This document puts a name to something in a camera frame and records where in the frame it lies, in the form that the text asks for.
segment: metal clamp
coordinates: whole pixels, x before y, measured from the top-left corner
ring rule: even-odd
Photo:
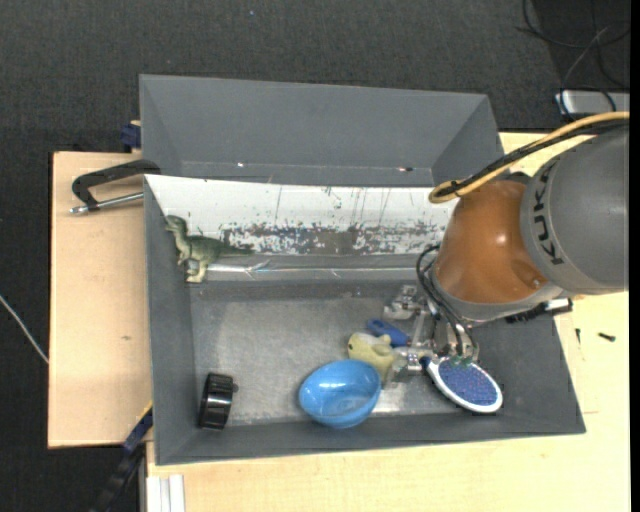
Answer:
[[[416,302],[418,289],[415,285],[403,285],[390,306],[384,307],[383,318],[387,320],[408,320],[420,310]]]
[[[160,168],[149,160],[136,160],[128,164],[117,165],[115,167],[109,167],[108,169],[78,176],[73,182],[73,185],[71,185],[71,190],[78,199],[84,203],[84,206],[76,206],[69,211],[71,213],[92,212],[107,206],[115,206],[136,199],[142,199],[143,194],[140,192],[98,202],[89,191],[90,187],[121,180],[137,174],[160,174]]]

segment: black cable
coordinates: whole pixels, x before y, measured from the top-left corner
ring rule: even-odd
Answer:
[[[460,332],[458,331],[458,326],[461,326],[465,334],[469,337],[469,340],[471,341],[471,344],[474,350],[474,355],[475,355],[478,350],[478,345],[473,340],[471,332],[467,328],[464,320],[449,307],[449,305],[445,302],[445,300],[442,298],[442,296],[436,290],[433,284],[430,283],[426,278],[427,272],[430,270],[435,260],[432,260],[424,268],[422,268],[422,260],[424,260],[425,256],[427,256],[431,252],[436,251],[438,249],[440,249],[439,244],[431,245],[427,247],[424,251],[422,251],[422,253],[420,253],[420,255],[418,256],[418,260],[416,261],[416,273],[418,274],[418,281],[420,282],[420,285],[422,286],[423,290],[426,292],[429,299],[431,299],[434,302],[434,304],[439,308],[439,312],[442,313],[445,321],[451,326],[451,329],[453,330],[453,333],[456,337],[456,341],[458,344],[457,346],[458,354],[462,356],[464,351],[462,338],[460,336]]]
[[[605,48],[607,46],[610,46],[612,44],[617,43],[618,41],[623,40],[625,37],[627,37],[630,33],[631,33],[631,23],[626,21],[626,20],[619,20],[619,21],[615,21],[610,23],[609,25],[607,25],[603,31],[599,31],[598,30],[598,23],[597,23],[597,19],[596,19],[596,9],[595,9],[595,3],[593,0],[590,0],[590,17],[591,17],[591,27],[593,29],[594,32],[594,38],[592,38],[592,40],[587,44],[577,44],[577,43],[568,43],[566,41],[559,41],[557,39],[553,39],[551,37],[549,37],[547,34],[545,34],[544,32],[542,32],[541,30],[539,30],[538,28],[536,28],[533,24],[533,22],[531,21],[531,18],[529,17],[529,12],[527,10],[527,0],[522,0],[522,17],[524,18],[524,21],[527,25],[527,28],[521,28],[521,27],[517,27],[517,30],[520,30],[522,32],[531,34],[549,44],[553,44],[556,46],[560,46],[562,48],[569,48],[569,49],[573,49],[573,50],[585,50],[585,52],[580,55],[578,57],[578,59],[576,60],[576,62],[574,62],[574,64],[571,66],[571,72],[573,72],[573,69],[575,69],[575,66],[577,65],[578,62],[582,61],[586,55],[586,53],[588,53],[588,51],[592,48],[596,49],[596,63],[598,65],[598,69],[600,70],[600,72],[602,73],[602,75],[607,78],[612,84],[622,88],[625,91],[629,90],[629,87],[627,85],[625,85],[624,83],[622,83],[621,81],[617,80],[616,78],[614,78],[609,71],[606,69],[606,66],[604,64],[604,58],[602,57],[602,48]],[[603,32],[606,32],[607,30],[609,30],[613,25],[616,24],[620,24],[620,23],[624,23],[624,24],[628,24],[629,27],[624,30],[623,32],[621,32],[620,34],[618,34],[615,37],[612,37],[611,39],[605,40],[605,41],[601,41],[600,40],[600,35],[602,35]],[[568,75],[570,73],[567,73],[565,75],[565,79],[568,78]]]
[[[591,26],[593,28],[593,31],[595,33],[598,33],[598,21],[596,20],[596,6],[595,6],[595,2],[594,0],[590,0],[589,2],[590,6],[591,6]],[[629,29],[628,32],[625,31],[624,35],[626,36],[627,33],[631,32],[631,24],[629,24]],[[604,59],[602,58],[602,48],[603,45],[598,43],[596,44],[596,62],[598,63],[598,68],[600,69],[600,72],[613,84],[617,85],[618,87],[622,87],[625,88],[625,85],[616,80],[613,76],[611,76],[609,74],[609,72],[607,71],[607,69],[605,68],[604,65]]]
[[[89,512],[111,512],[114,505],[131,485],[144,460],[144,444],[125,455],[109,478]]]
[[[564,91],[567,90],[567,82],[569,81],[569,77],[575,71],[575,69],[578,66],[578,64],[580,64],[580,62],[582,62],[582,60],[587,56],[587,54],[589,53],[591,48],[598,47],[598,52],[600,52],[599,45],[597,43],[598,43],[600,37],[608,29],[609,29],[609,27],[605,27],[604,29],[602,29],[601,31],[596,33],[596,35],[593,37],[593,39],[591,39],[589,44],[584,48],[582,53],[578,56],[578,58],[571,65],[571,67],[569,68],[567,73],[562,78],[562,82],[561,82],[561,85],[560,85],[560,94],[559,94],[560,110],[561,110],[562,114],[565,117],[567,117],[569,120],[571,120],[571,121],[575,121],[576,118],[573,115],[571,115],[571,113],[569,112],[569,109],[567,108],[567,105],[566,105],[566,103],[564,101]],[[618,110],[618,107],[617,107],[615,101],[613,101],[613,98],[609,95],[609,93],[607,93],[603,89],[599,89],[599,88],[591,87],[591,86],[582,86],[582,87],[580,87],[580,89],[581,90],[597,90],[598,92],[600,92],[605,97],[605,99],[609,102],[609,105],[611,105],[611,112],[616,112]]]
[[[527,11],[527,0],[522,0],[522,16],[524,18],[525,23],[527,24],[527,28],[522,28],[522,27],[516,27],[517,30],[520,30],[521,32],[525,32],[528,34],[531,34],[535,37],[537,37],[538,39],[542,39],[543,41],[550,43],[550,44],[554,44],[556,46],[561,46],[563,48],[570,48],[573,50],[584,50],[586,48],[586,45],[584,44],[577,44],[577,43],[567,43],[565,41],[559,41],[557,39],[553,39],[551,37],[549,37],[547,34],[545,34],[544,32],[542,32],[540,29],[536,28],[533,25],[533,22],[531,21],[531,18],[529,17],[529,12]],[[592,19],[595,17],[595,11],[592,10]],[[616,21],[614,23],[611,23],[610,25],[607,26],[607,28],[609,28],[611,25],[616,24],[616,23],[629,23],[627,21]],[[625,37],[627,37],[627,35],[629,35],[631,33],[631,25],[629,23],[629,28],[627,30],[625,30],[624,32],[618,34],[617,36],[609,39],[608,41],[604,41],[602,43],[600,43],[600,47],[604,48],[606,46],[610,46],[612,44],[617,43],[618,41],[624,39]]]
[[[535,153],[536,151],[539,151],[541,149],[547,148],[549,146],[552,146],[554,144],[558,144],[559,142],[563,142],[565,140],[571,139],[573,137],[576,137],[578,135],[584,135],[584,134],[602,134],[610,129],[613,128],[617,128],[623,124],[627,124],[628,121],[620,121],[620,120],[612,120],[612,121],[604,121],[604,122],[596,122],[596,123],[592,123],[592,124],[588,124],[585,126],[582,126],[576,130],[572,130],[564,135],[560,135],[558,137],[554,137],[553,139],[550,139],[546,142],[542,142],[542,143],[538,143],[538,142],[532,142],[530,144],[527,144],[521,148],[516,149],[515,151],[512,151],[511,153],[508,153],[507,155],[503,156],[502,158],[499,158],[498,160],[492,162],[491,164],[489,164],[488,166],[486,166],[484,169],[482,169],[481,171],[473,174],[472,176],[469,176],[468,178],[465,178],[463,180],[460,181],[455,181],[453,182],[451,185],[442,188],[441,190],[438,191],[438,194],[436,197],[441,197],[441,196],[446,196],[449,194],[455,194],[458,190],[460,190],[461,188],[464,188],[468,185],[470,185],[471,183],[484,178],[485,176],[487,176],[488,174],[491,174],[493,171],[495,171],[496,169],[499,169],[501,167],[504,167],[505,165],[509,165],[512,164],[514,162],[517,162],[518,160],[521,160],[522,158],[529,156],[533,153]]]

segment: blue brush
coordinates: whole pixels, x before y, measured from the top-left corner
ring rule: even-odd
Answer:
[[[502,391],[477,364],[454,364],[445,357],[437,362],[420,360],[436,387],[452,402],[473,412],[492,413],[502,406]]]
[[[372,318],[367,322],[367,329],[369,329],[376,336],[383,336],[385,334],[389,335],[391,338],[391,346],[395,347],[404,347],[409,343],[411,336],[402,332],[400,329],[390,324],[389,322],[385,322],[384,320],[380,320],[379,318]]]

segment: blue bowl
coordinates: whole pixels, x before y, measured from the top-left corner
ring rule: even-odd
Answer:
[[[318,368],[302,383],[298,399],[314,420],[333,428],[354,427],[376,405],[382,382],[368,363],[353,359]]]

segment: green dinosaur figurine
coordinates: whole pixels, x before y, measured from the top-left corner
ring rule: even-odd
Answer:
[[[217,261],[218,258],[253,254],[254,252],[250,247],[233,247],[215,238],[187,235],[187,223],[175,215],[167,215],[165,220],[167,221],[166,230],[173,232],[173,236],[176,238],[176,247],[180,251],[178,265],[182,265],[190,259],[198,262],[198,270],[187,270],[188,283],[201,283],[207,272],[207,266]]]

